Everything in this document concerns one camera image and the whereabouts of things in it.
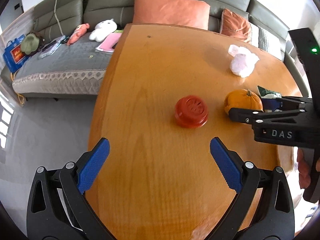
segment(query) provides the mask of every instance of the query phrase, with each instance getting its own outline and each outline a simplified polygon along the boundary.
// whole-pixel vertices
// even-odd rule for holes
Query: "green cloth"
[[[39,38],[34,33],[30,33],[21,42],[20,49],[26,55],[30,55],[32,52],[38,49],[39,42]]]
[[[258,91],[261,98],[281,98],[282,97],[282,95],[278,92],[265,89],[261,86],[257,86],[257,87],[258,87]]]

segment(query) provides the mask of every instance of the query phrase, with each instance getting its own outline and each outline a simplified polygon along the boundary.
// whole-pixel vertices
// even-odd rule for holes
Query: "green hat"
[[[26,55],[30,55],[39,47],[39,38],[34,33],[29,33],[21,42],[20,49]]]

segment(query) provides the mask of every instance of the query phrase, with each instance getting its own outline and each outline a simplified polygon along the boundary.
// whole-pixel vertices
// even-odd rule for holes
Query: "red lid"
[[[201,98],[187,96],[177,102],[175,118],[182,127],[200,127],[208,120],[208,107]]]

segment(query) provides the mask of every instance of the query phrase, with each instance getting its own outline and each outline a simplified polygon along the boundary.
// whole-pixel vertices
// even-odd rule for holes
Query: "lace trim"
[[[12,82],[12,85],[19,85],[28,81],[36,80],[61,80],[72,78],[74,80],[81,79],[96,79],[99,80],[104,77],[105,70],[81,70],[81,71],[68,71],[68,72],[52,72],[52,73],[37,73],[26,77],[19,78]]]

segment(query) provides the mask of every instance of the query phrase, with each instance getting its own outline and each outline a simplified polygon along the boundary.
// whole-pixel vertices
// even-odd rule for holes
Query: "blue shopping bag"
[[[3,59],[11,73],[15,73],[29,58],[20,49],[20,44],[24,37],[24,35],[21,35],[19,38],[15,38],[14,41],[9,41],[4,49]]]

